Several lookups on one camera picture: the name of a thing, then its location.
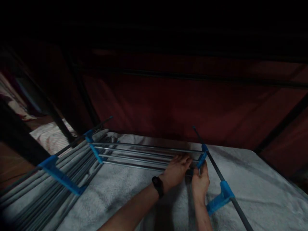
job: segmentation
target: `black wristwatch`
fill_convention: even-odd
[[[157,176],[152,178],[152,182],[153,185],[155,187],[155,189],[158,192],[159,195],[159,199],[162,198],[164,196],[164,186],[163,186],[163,182],[161,181],[161,179]]]

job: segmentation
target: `hand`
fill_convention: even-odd
[[[159,175],[163,182],[164,193],[182,182],[191,163],[192,159],[188,154],[174,156],[164,173]]]
[[[204,164],[200,169],[201,169],[201,175],[199,175],[198,168],[195,168],[193,170],[192,194],[195,202],[200,202],[204,204],[205,195],[210,185],[208,165],[206,161],[204,162]]]

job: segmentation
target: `forearm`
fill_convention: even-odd
[[[196,211],[196,224],[198,231],[212,231],[212,225],[204,200],[194,199]]]
[[[118,210],[98,231],[134,230],[158,199],[157,190],[151,183]]]

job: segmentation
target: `blue plastic connector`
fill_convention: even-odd
[[[201,145],[201,148],[202,148],[203,154],[199,156],[199,159],[198,159],[199,162],[197,164],[198,169],[200,169],[203,163],[205,162],[205,158],[208,155],[207,152],[209,151],[208,147],[205,144]]]
[[[86,189],[86,186],[79,188],[73,181],[71,181],[67,175],[65,175],[63,172],[60,171],[60,169],[56,167],[57,160],[57,156],[51,156],[44,160],[42,163],[40,163],[38,166],[41,167],[45,172],[49,173],[58,182],[63,184],[71,192],[80,196]]]
[[[220,188],[221,193],[213,200],[211,200],[206,206],[209,216],[211,216],[215,211],[223,207],[225,204],[229,203],[231,197],[235,197],[227,181],[221,181]]]
[[[99,156],[99,152],[98,150],[94,147],[94,145],[92,144],[94,142],[93,138],[92,138],[92,135],[93,135],[93,130],[89,130],[87,131],[85,134],[85,138],[86,138],[86,141],[88,142],[88,144],[90,145],[95,157],[97,158],[98,162],[100,164],[103,163],[104,160],[106,160],[107,158],[102,158]]]

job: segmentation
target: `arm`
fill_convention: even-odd
[[[182,182],[191,162],[188,154],[177,155],[171,160],[164,173],[159,176],[163,182],[164,193]],[[128,201],[98,231],[134,230],[158,199],[158,192],[151,183]]]
[[[193,202],[196,211],[196,220],[198,231],[212,231],[212,225],[208,211],[205,206],[205,195],[208,191],[210,184],[208,166],[205,162],[202,166],[202,174],[199,175],[199,170],[197,168],[193,171],[192,177],[192,194]]]

